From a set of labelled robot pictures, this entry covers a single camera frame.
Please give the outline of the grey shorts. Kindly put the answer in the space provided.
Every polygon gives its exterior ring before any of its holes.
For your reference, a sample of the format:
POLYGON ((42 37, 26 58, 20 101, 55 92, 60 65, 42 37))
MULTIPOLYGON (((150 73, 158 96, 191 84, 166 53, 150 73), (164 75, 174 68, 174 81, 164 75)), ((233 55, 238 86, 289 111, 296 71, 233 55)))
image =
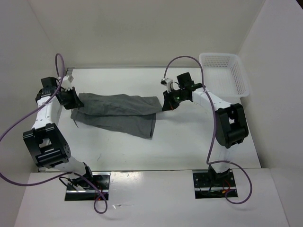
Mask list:
POLYGON ((84 106, 71 111, 71 119, 75 122, 143 139, 153 137, 157 113, 162 112, 156 96, 80 93, 79 98, 84 106))

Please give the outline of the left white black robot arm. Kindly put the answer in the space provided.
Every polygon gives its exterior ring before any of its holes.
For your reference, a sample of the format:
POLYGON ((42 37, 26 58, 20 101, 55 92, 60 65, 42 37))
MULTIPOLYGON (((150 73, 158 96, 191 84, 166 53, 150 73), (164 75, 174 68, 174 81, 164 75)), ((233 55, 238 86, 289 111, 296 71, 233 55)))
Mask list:
POLYGON ((54 77, 41 80, 43 87, 36 96, 39 111, 32 129, 23 133, 23 141, 37 167, 69 173, 75 187, 89 189, 95 182, 91 169, 71 155, 57 126, 62 109, 77 110, 84 106, 71 85, 72 80, 71 76, 64 77, 62 82, 54 77))

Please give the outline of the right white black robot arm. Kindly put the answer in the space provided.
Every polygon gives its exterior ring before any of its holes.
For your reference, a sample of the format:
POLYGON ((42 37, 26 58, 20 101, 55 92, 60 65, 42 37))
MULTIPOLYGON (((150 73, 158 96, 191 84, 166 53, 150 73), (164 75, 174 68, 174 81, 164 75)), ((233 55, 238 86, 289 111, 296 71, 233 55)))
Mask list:
POLYGON ((239 103, 231 104, 211 93, 204 84, 195 83, 190 73, 177 76, 178 89, 174 89, 174 81, 164 77, 161 84, 166 87, 163 92, 164 104, 162 111, 172 111, 183 101, 191 101, 201 107, 208 108, 213 114, 214 131, 207 154, 208 182, 213 186, 220 185, 229 176, 230 161, 210 161, 214 144, 217 142, 227 154, 236 145, 241 144, 248 136, 249 130, 243 106, 239 103))

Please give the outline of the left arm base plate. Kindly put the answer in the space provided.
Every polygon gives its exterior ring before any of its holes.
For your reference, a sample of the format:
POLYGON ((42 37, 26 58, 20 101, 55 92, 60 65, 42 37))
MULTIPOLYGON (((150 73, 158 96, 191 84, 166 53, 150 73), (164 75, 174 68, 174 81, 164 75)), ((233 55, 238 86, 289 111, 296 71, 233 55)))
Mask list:
MULTIPOLYGON (((106 200, 109 197, 109 172, 92 172, 93 184, 103 193, 106 200)), ((63 178, 66 187, 65 201, 94 201, 98 197, 98 193, 92 186, 82 188, 73 185, 66 177, 63 178)))

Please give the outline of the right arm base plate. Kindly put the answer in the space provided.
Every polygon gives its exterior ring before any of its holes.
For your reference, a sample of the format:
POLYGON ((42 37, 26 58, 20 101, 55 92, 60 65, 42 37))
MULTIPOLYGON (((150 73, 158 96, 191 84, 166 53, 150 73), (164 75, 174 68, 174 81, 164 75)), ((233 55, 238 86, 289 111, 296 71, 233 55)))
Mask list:
POLYGON ((226 193, 228 198, 238 197, 233 172, 215 183, 211 181, 207 170, 193 171, 192 175, 196 199, 224 198, 226 193))

